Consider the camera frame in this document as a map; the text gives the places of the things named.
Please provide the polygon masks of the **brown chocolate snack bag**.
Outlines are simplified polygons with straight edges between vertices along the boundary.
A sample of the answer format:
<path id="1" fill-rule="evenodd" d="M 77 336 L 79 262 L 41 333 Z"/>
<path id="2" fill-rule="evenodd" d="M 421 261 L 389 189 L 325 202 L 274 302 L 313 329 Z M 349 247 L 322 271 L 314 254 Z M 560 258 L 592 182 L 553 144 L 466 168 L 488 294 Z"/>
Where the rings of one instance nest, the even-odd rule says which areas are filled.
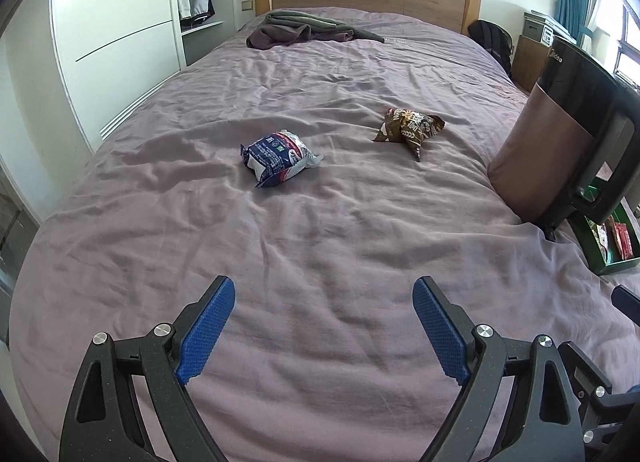
<path id="1" fill-rule="evenodd" d="M 445 121 L 437 115 L 404 108 L 389 108 L 373 141 L 405 144 L 414 158 L 420 162 L 424 141 L 438 135 L 445 125 Z"/>

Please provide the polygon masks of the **green tray box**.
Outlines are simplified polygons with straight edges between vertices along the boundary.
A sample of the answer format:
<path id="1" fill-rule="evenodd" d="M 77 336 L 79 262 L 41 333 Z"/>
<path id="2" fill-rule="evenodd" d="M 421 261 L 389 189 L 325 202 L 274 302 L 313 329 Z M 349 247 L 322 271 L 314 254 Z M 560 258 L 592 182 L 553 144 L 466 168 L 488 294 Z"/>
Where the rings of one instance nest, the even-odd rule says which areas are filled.
<path id="1" fill-rule="evenodd" d="M 606 276 L 639 266 L 639 236 L 623 203 L 603 224 L 579 212 L 571 214 L 568 222 L 594 274 Z"/>

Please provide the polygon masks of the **black copper electric kettle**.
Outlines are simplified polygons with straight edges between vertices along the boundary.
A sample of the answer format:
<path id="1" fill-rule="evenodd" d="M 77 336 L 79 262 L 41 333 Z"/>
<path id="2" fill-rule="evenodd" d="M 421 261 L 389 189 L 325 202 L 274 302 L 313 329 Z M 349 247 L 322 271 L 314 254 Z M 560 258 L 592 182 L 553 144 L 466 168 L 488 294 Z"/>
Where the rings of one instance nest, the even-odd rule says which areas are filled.
<path id="1" fill-rule="evenodd" d="M 552 240 L 575 212 L 604 222 L 638 174 L 638 92 L 582 48 L 556 38 L 488 166 L 495 192 Z"/>

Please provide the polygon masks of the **red white snack pouch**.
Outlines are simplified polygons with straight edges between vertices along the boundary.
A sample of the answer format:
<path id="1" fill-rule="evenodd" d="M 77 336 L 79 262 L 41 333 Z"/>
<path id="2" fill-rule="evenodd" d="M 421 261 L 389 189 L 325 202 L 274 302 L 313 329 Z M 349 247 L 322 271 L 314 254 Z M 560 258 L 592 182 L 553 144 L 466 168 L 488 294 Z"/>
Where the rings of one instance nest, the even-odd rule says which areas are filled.
<path id="1" fill-rule="evenodd" d="M 612 255 L 610 246 L 608 245 L 608 230 L 606 230 L 605 224 L 596 224 L 595 222 L 589 222 L 589 227 L 597 241 L 597 246 L 605 264 L 611 261 Z"/>

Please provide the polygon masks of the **grey printer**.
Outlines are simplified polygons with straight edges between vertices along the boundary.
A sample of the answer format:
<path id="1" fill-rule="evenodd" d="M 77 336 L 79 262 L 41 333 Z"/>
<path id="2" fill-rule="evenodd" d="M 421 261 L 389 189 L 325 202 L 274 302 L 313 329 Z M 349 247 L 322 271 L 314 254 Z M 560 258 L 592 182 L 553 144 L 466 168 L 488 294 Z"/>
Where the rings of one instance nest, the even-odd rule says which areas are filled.
<path id="1" fill-rule="evenodd" d="M 546 46 L 551 46 L 555 37 L 564 38 L 572 44 L 576 43 L 570 32 L 555 18 L 538 11 L 529 11 L 524 14 L 522 35 Z"/>

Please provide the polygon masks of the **blue white snack bag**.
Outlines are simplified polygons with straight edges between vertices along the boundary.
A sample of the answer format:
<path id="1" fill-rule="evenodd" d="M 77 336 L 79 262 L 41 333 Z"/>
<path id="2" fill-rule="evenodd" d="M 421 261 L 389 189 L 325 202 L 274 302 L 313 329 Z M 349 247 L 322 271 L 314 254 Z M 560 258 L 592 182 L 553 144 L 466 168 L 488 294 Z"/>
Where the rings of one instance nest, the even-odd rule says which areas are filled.
<path id="1" fill-rule="evenodd" d="M 257 188 L 281 185 L 307 168 L 318 166 L 322 154 L 315 154 L 296 134 L 278 130 L 240 147 L 243 164 L 253 172 Z"/>

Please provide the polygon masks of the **crumpled dark clothes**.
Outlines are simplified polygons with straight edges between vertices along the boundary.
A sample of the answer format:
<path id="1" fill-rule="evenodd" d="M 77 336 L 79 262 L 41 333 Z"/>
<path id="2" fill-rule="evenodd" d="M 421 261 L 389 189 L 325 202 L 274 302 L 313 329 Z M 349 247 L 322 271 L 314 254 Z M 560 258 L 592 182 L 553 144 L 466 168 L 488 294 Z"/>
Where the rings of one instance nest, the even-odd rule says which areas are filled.
<path id="1" fill-rule="evenodd" d="M 373 40 L 381 44 L 385 38 L 349 24 L 295 10 L 273 10 L 246 39 L 246 46 L 268 50 L 277 46 L 291 46 L 314 40 L 347 43 L 352 40 Z"/>

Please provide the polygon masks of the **black backpack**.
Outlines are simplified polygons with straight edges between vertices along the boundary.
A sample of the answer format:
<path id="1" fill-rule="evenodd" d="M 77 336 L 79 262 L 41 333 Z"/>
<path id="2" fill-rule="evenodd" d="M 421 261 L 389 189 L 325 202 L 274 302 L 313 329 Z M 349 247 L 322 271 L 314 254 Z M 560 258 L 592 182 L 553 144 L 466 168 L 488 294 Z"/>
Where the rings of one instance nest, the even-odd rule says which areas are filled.
<path id="1" fill-rule="evenodd" d="M 475 20 L 468 26 L 469 37 L 494 58 L 509 78 L 512 78 L 513 43 L 511 35 L 501 26 L 486 20 Z"/>

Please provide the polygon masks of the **wooden nightstand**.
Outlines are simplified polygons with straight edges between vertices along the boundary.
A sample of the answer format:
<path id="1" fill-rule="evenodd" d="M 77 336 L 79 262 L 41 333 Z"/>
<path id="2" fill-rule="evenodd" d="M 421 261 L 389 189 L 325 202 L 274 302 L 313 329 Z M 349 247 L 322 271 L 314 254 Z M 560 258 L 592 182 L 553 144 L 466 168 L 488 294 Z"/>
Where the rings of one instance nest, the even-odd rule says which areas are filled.
<path id="1" fill-rule="evenodd" d="M 518 39 L 518 46 L 512 62 L 512 80 L 526 94 L 529 94 L 546 64 L 550 47 L 524 35 Z"/>

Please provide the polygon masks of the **red snack packet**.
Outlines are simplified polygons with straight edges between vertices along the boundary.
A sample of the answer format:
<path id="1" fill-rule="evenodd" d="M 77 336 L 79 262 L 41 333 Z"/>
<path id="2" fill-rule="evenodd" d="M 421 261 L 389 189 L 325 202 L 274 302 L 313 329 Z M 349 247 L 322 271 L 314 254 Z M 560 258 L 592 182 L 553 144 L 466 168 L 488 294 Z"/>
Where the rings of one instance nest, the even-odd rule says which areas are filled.
<path id="1" fill-rule="evenodd" d="M 613 236 L 616 248 L 622 260 L 631 260 L 634 257 L 634 250 L 630 240 L 627 226 L 623 222 L 612 223 Z"/>

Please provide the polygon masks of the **purple bed sheet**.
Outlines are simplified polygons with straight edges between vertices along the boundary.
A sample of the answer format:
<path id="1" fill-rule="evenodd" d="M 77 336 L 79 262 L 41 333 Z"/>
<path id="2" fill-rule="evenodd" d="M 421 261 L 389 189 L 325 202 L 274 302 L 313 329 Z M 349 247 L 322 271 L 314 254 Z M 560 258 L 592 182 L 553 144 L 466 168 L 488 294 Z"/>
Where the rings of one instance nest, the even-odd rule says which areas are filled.
<path id="1" fill-rule="evenodd" d="M 487 167 L 525 95 L 464 35 L 398 14 L 328 8 L 385 38 L 261 52 L 227 40 L 175 76 L 92 157 L 38 230 L 11 305 L 16 386 L 58 454 L 96 332 L 148 333 L 213 280 L 236 301 L 189 393 L 232 461 L 414 461 L 457 384 L 412 308 L 432 277 L 508 338 L 576 343 L 619 392 L 639 381 L 639 331 L 570 228 L 548 241 Z M 442 118 L 418 162 L 374 142 L 389 108 Z M 257 188 L 240 147 L 278 130 L 323 160 Z"/>

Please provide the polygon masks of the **white wardrobe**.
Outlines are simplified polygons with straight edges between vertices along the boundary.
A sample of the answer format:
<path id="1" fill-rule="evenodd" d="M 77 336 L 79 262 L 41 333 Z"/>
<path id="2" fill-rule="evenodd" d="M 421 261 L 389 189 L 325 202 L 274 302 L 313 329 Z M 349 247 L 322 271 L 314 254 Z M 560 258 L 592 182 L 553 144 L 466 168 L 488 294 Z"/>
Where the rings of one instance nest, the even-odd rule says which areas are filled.
<path id="1" fill-rule="evenodd" d="M 58 68 L 90 151 L 188 65 L 188 0 L 50 0 Z"/>

